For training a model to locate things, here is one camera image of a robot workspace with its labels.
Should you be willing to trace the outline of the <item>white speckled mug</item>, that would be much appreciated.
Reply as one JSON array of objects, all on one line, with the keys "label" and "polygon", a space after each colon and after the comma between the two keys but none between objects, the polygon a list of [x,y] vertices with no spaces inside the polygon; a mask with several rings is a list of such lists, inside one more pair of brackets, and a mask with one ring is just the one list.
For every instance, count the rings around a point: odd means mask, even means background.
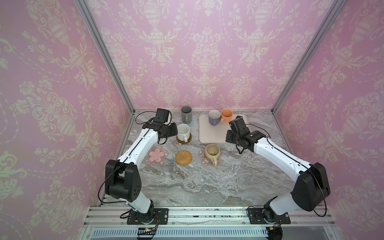
[{"label": "white speckled mug", "polygon": [[190,133],[190,127],[187,125],[187,124],[179,124],[177,126],[177,131],[178,131],[178,134],[177,134],[177,137],[181,140],[181,141],[185,141],[187,142],[188,138],[190,137],[191,133]]}]

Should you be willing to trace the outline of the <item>orange ceramic mug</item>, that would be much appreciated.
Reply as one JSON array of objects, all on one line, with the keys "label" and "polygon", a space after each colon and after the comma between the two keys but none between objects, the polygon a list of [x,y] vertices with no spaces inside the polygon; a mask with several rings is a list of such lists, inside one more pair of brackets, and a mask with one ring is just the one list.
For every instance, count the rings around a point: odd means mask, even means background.
[{"label": "orange ceramic mug", "polygon": [[221,110],[221,124],[229,124],[233,120],[233,111],[230,109]]}]

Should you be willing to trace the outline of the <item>grey ceramic mug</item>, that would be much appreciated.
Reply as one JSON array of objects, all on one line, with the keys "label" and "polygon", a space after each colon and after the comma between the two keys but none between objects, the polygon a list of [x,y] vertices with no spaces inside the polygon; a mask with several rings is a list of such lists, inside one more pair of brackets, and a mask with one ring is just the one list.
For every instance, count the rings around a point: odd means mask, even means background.
[{"label": "grey ceramic mug", "polygon": [[184,106],[181,108],[181,119],[184,123],[190,123],[192,119],[192,108],[190,106]]}]

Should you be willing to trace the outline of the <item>pink flower coaster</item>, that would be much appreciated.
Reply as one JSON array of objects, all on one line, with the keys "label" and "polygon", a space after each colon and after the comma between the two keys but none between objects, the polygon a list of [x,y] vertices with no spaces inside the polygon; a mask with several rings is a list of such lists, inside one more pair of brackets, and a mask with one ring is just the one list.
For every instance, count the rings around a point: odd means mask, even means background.
[{"label": "pink flower coaster", "polygon": [[220,164],[220,157],[222,156],[221,152],[219,152],[218,155],[214,155],[214,156],[208,154],[208,158],[206,157],[205,150],[200,151],[199,154],[200,154],[202,163],[205,165],[211,165],[213,167],[217,167]]},{"label": "pink flower coaster", "polygon": [[145,163],[147,166],[161,166],[164,164],[168,155],[169,153],[162,147],[150,149],[145,158]]}]

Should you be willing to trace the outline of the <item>beige glazed round mug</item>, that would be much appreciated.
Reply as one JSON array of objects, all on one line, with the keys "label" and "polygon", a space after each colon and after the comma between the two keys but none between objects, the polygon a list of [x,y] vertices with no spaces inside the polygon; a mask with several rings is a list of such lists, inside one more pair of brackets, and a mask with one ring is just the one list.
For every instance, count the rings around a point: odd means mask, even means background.
[{"label": "beige glazed round mug", "polygon": [[214,167],[219,165],[219,158],[221,156],[220,148],[215,144],[209,144],[205,148],[205,158],[209,160]]}]

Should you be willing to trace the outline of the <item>brown round wooden coaster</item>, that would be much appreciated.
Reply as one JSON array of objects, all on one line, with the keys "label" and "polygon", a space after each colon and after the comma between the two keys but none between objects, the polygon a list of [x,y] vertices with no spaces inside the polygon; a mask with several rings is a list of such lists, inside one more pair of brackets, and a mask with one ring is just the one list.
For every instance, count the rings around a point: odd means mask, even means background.
[{"label": "brown round wooden coaster", "polygon": [[188,144],[188,143],[191,142],[192,138],[193,138],[193,136],[190,135],[190,137],[188,138],[187,142],[185,142],[185,141],[181,141],[178,137],[176,137],[176,140],[177,140],[177,142],[178,142],[179,144],[181,144],[181,145],[186,145],[186,144]]}]

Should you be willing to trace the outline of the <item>purple ceramic mug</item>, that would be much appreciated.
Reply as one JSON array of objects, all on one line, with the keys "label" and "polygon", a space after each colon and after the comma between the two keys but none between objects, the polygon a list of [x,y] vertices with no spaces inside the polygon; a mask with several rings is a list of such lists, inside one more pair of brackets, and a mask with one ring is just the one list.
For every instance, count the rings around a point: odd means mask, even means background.
[{"label": "purple ceramic mug", "polygon": [[216,126],[221,122],[221,112],[218,110],[211,110],[209,112],[209,123],[212,126]]}]

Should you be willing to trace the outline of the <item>woven rattan round coaster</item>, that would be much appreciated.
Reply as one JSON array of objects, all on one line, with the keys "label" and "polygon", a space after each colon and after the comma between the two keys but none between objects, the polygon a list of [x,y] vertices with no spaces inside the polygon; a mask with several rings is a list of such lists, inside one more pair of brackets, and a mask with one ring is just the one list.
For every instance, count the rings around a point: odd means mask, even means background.
[{"label": "woven rattan round coaster", "polygon": [[193,160],[193,156],[189,151],[180,151],[175,156],[175,161],[178,165],[186,166]]}]

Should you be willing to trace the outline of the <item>blue woven round coaster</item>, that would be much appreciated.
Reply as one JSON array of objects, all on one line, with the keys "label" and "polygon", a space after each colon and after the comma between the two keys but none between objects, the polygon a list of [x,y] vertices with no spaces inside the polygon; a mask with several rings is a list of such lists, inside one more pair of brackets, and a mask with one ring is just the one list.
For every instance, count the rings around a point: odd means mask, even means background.
[{"label": "blue woven round coaster", "polygon": [[194,124],[194,120],[191,120],[190,123],[184,123],[183,120],[180,120],[180,124],[187,124],[188,126],[192,126]]}]

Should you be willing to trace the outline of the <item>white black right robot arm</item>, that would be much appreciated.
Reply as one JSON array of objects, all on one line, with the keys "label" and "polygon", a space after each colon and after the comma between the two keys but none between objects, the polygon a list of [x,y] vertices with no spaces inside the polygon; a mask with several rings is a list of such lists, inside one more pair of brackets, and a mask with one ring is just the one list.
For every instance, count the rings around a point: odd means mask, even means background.
[{"label": "white black right robot arm", "polygon": [[311,164],[288,153],[272,142],[269,136],[259,131],[228,130],[226,142],[235,144],[240,154],[250,150],[285,172],[294,188],[290,193],[270,199],[263,207],[263,215],[268,223],[276,223],[278,218],[295,210],[313,211],[320,203],[327,204],[326,197],[331,193],[326,168],[320,164]]}]

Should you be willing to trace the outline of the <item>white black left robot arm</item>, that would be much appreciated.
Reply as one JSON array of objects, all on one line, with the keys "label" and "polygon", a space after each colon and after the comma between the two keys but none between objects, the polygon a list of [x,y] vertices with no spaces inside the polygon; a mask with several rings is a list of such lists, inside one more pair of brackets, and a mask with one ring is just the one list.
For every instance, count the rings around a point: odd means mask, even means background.
[{"label": "white black left robot arm", "polygon": [[169,125],[158,122],[146,122],[138,138],[117,160],[109,160],[105,168],[105,193],[116,203],[125,203],[131,207],[130,218],[143,224],[149,224],[155,217],[154,202],[142,193],[140,165],[149,150],[160,139],[168,139],[178,133],[176,123]]}]

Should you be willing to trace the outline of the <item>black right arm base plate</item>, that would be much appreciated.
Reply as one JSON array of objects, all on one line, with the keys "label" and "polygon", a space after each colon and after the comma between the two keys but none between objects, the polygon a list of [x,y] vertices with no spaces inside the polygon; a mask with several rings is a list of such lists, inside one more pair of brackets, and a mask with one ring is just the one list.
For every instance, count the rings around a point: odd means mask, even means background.
[{"label": "black right arm base plate", "polygon": [[264,208],[256,208],[250,206],[246,209],[246,214],[249,218],[251,225],[289,225],[291,224],[291,219],[288,213],[285,213],[281,216],[274,214],[270,210],[265,210]]}]

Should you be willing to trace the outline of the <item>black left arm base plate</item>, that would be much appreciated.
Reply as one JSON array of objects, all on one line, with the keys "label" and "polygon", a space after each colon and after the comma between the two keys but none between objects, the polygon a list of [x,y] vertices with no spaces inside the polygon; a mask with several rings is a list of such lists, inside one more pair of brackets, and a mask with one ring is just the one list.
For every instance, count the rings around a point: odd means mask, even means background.
[{"label": "black left arm base plate", "polygon": [[146,214],[130,210],[127,218],[128,225],[167,225],[169,209],[159,208],[150,210]]}]

